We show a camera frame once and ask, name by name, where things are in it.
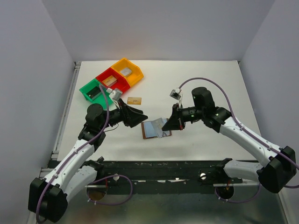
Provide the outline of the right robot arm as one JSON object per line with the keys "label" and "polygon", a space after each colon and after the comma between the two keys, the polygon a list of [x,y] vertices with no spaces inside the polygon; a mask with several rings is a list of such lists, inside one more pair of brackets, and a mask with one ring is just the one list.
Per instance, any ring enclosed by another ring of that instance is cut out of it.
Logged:
{"label": "right robot arm", "polygon": [[257,160],[257,163],[227,159],[220,165],[216,176],[242,178],[259,182],[272,193],[278,193],[296,175],[295,151],[275,145],[241,124],[229,110],[215,106],[211,92],[205,87],[192,90],[193,107],[182,106],[180,88],[170,96],[178,102],[162,127],[163,131],[183,130],[187,122],[203,121],[204,125],[230,138]]}

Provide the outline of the silver VIP credit card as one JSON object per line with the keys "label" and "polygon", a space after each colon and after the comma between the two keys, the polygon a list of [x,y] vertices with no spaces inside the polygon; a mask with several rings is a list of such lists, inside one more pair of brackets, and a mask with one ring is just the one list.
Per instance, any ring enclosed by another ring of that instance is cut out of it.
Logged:
{"label": "silver VIP credit card", "polygon": [[163,138],[169,136],[170,132],[169,131],[163,131],[162,127],[166,123],[166,119],[164,118],[158,118],[154,121],[151,121],[151,124],[154,128],[154,131],[156,132],[156,135],[158,138]]}

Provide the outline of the brown leather card holder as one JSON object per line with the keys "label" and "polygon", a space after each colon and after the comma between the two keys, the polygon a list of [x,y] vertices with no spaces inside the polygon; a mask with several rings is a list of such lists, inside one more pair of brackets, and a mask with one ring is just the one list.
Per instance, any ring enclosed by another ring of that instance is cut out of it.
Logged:
{"label": "brown leather card holder", "polygon": [[151,121],[142,122],[141,127],[142,127],[143,139],[158,138],[151,124]]}

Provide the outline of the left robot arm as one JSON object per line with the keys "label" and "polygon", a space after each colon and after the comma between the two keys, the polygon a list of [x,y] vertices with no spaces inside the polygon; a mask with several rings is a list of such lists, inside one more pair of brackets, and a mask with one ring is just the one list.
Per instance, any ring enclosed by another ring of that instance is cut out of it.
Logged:
{"label": "left robot arm", "polygon": [[143,111],[117,101],[116,109],[103,109],[100,104],[87,108],[85,124],[72,150],[43,179],[35,178],[29,187],[28,210],[35,213],[39,224],[56,223],[65,213],[69,201],[87,184],[96,180],[102,165],[88,158],[102,144],[107,126],[122,122],[133,128],[148,118]]}

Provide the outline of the gold credit card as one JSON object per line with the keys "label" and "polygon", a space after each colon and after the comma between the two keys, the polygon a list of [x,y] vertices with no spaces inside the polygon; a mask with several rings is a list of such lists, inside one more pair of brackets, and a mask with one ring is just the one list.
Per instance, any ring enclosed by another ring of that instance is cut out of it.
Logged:
{"label": "gold credit card", "polygon": [[127,104],[128,105],[141,105],[142,98],[141,97],[128,97]]}

